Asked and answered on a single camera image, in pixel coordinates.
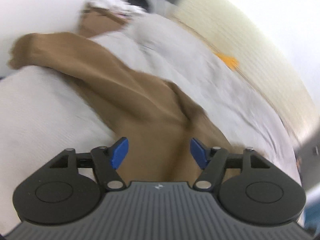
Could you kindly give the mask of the brown hooded sweatshirt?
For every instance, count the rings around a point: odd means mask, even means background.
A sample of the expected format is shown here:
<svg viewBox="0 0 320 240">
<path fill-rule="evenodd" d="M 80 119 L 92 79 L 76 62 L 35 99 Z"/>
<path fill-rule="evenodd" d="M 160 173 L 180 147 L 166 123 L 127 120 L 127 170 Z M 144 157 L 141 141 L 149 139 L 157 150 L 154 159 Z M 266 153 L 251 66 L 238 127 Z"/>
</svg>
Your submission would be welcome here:
<svg viewBox="0 0 320 240">
<path fill-rule="evenodd" d="M 116 138 L 127 137 L 129 153 L 119 174 L 126 181 L 188 181 L 200 168 L 189 144 L 233 153 L 204 109 L 173 82 L 132 70 L 101 45 L 72 33 L 28 34 L 11 49 L 11 68 L 42 66 L 67 76 Z"/>
</svg>

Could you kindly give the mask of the white clothes pile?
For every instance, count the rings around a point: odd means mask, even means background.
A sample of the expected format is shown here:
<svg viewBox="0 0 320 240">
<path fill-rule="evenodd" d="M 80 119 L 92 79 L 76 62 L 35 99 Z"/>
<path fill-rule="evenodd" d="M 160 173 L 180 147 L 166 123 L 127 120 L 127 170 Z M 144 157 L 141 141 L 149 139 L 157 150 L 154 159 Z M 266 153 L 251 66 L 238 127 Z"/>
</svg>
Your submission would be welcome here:
<svg viewBox="0 0 320 240">
<path fill-rule="evenodd" d="M 88 4 L 97 9 L 104 9 L 121 18 L 133 18 L 147 13 L 140 6 L 132 5 L 128 0 L 88 0 Z"/>
</svg>

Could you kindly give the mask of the white bed sheet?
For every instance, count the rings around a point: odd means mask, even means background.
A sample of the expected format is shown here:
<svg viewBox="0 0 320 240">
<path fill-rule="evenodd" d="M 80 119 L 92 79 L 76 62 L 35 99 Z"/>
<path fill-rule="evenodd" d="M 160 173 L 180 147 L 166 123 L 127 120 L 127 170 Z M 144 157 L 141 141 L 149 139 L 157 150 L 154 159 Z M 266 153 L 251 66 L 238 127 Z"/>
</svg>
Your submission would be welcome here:
<svg viewBox="0 0 320 240">
<path fill-rule="evenodd" d="M 235 148 L 252 146 L 300 181 L 289 135 L 274 109 L 196 36 L 152 14 L 91 38 L 132 70 L 175 83 L 200 105 Z M 65 146 L 89 150 L 113 131 L 72 81 L 58 70 L 16 65 L 1 82 L 1 232 L 19 219 L 14 188 Z"/>
</svg>

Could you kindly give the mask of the grey nightstand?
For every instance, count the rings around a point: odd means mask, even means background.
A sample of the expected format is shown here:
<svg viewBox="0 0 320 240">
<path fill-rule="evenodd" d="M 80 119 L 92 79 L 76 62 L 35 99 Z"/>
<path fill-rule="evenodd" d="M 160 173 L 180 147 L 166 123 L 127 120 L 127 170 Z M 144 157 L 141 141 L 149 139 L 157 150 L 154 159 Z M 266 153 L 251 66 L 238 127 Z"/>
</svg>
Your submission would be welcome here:
<svg viewBox="0 0 320 240">
<path fill-rule="evenodd" d="M 319 184 L 319 129 L 296 152 L 298 170 L 306 192 Z"/>
</svg>

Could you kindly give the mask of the yellow cloth piece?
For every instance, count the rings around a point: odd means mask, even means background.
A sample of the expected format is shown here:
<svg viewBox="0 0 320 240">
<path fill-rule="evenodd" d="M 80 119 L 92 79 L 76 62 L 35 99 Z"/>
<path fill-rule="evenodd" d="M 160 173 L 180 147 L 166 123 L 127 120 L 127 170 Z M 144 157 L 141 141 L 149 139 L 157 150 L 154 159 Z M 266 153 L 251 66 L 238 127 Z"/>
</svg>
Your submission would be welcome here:
<svg viewBox="0 0 320 240">
<path fill-rule="evenodd" d="M 222 53 L 215 53 L 215 55 L 232 71 L 236 71 L 238 69 L 239 62 L 236 58 Z"/>
</svg>

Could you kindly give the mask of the blue fabric item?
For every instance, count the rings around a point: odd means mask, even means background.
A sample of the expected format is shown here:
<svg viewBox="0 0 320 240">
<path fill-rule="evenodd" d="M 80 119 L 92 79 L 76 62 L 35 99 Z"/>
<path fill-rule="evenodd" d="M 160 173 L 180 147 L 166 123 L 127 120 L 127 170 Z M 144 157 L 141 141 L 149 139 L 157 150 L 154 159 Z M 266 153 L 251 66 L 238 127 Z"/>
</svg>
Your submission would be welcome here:
<svg viewBox="0 0 320 240">
<path fill-rule="evenodd" d="M 319 234 L 319 187 L 307 192 L 304 227 L 315 235 Z"/>
</svg>

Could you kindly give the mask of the cream quilted headboard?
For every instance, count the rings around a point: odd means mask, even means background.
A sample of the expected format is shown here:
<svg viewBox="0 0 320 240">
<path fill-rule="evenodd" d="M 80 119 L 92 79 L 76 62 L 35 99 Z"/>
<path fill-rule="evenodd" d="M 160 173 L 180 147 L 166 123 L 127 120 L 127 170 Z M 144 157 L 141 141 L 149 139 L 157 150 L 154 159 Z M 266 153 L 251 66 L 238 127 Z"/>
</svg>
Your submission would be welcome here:
<svg viewBox="0 0 320 240">
<path fill-rule="evenodd" d="M 171 18 L 214 52 L 235 57 L 236 72 L 280 116 L 289 136 L 303 144 L 317 131 L 319 113 L 302 80 L 227 0 L 180 0 Z"/>
</svg>

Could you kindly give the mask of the brown cardboard box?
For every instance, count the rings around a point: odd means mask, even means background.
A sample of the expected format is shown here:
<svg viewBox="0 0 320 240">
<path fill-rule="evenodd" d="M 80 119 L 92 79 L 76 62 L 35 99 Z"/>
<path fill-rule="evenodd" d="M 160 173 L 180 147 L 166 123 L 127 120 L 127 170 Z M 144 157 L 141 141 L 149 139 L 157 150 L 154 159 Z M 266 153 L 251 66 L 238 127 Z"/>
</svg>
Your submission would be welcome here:
<svg viewBox="0 0 320 240">
<path fill-rule="evenodd" d="M 80 16 L 76 33 L 85 38 L 106 32 L 118 31 L 128 24 L 130 19 L 119 16 L 109 10 L 87 7 Z"/>
</svg>

